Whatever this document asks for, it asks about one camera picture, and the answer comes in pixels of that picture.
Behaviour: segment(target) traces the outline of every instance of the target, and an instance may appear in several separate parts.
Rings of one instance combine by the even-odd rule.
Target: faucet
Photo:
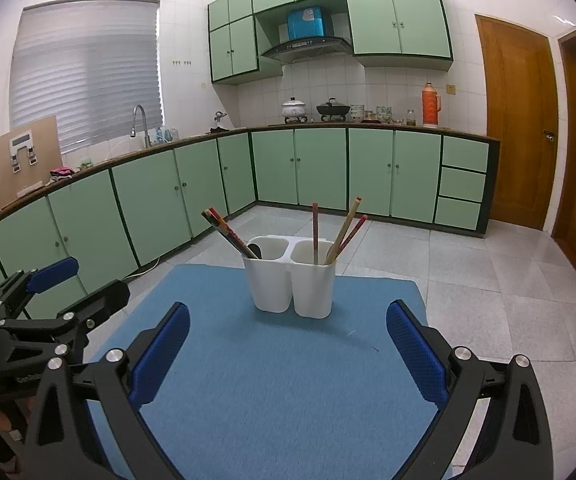
[[[132,131],[130,132],[130,137],[136,137],[137,132],[134,131],[134,123],[137,121],[137,108],[142,111],[142,119],[143,119],[143,134],[145,136],[146,148],[151,147],[150,137],[148,137],[148,125],[146,124],[146,112],[143,109],[143,106],[136,105],[134,110],[132,111]]]

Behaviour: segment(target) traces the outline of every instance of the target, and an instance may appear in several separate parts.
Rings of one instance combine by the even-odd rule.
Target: chopstick
[[[248,248],[248,246],[243,242],[243,240],[237,236],[237,234],[226,223],[226,221],[221,216],[219,216],[219,213],[217,213],[215,209],[213,209],[212,207],[206,209],[201,212],[201,215],[207,221],[209,221],[210,225],[212,225],[216,229],[216,231],[219,234],[221,234],[221,236],[226,238],[226,240],[228,240],[228,243],[230,243],[230,245],[232,245],[236,250],[238,250],[242,254],[242,256],[258,260],[257,255],[254,254],[254,252],[252,252],[250,248]]]
[[[341,251],[343,251],[345,249],[346,245],[350,243],[350,240],[352,240],[354,238],[354,235],[356,235],[357,232],[359,232],[359,229],[361,228],[361,226],[363,224],[365,224],[365,221],[367,219],[368,219],[368,215],[363,215],[361,218],[359,218],[359,221],[354,225],[353,230],[350,231],[350,234],[348,235],[348,237],[339,246],[339,249],[337,250],[337,255],[335,256],[335,260],[339,257],[339,254],[341,254]]]
[[[319,204],[312,203],[312,261],[315,265],[319,264]]]
[[[341,242],[343,242],[343,237],[345,236],[346,232],[348,232],[348,228],[353,221],[354,214],[357,212],[360,203],[361,197],[358,196],[354,199],[354,203],[351,206],[350,211],[348,211],[348,216],[345,217],[343,225],[341,226],[341,229],[339,229],[339,234],[337,235],[337,238],[335,238],[335,243],[333,243],[332,246],[328,249],[328,252],[325,256],[324,265],[330,265],[337,257],[339,246],[341,245]]]

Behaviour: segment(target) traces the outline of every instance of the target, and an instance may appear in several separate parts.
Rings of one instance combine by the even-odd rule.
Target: window blind
[[[24,9],[10,69],[10,125],[57,115],[62,153],[130,134],[141,104],[161,126],[157,2],[76,0]],[[137,131],[143,131],[138,112]]]

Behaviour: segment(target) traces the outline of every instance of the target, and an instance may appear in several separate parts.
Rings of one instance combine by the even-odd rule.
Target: blue gripper pad
[[[448,400],[445,368],[403,308],[393,301],[386,312],[386,326],[423,399],[440,410]]]
[[[190,312],[183,303],[175,303],[159,325],[149,331],[156,332],[132,369],[132,383],[128,399],[135,410],[152,402],[165,375],[177,357],[190,330]]]
[[[63,258],[63,260],[55,264],[33,272],[26,284],[26,290],[34,294],[41,294],[49,288],[76,276],[78,272],[79,262],[75,258],[71,256]]]

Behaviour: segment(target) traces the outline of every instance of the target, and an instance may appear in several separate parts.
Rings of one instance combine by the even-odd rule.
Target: thermos
[[[426,83],[421,91],[423,105],[423,126],[436,128],[439,125],[439,112],[441,111],[441,96],[433,88],[432,83]]]

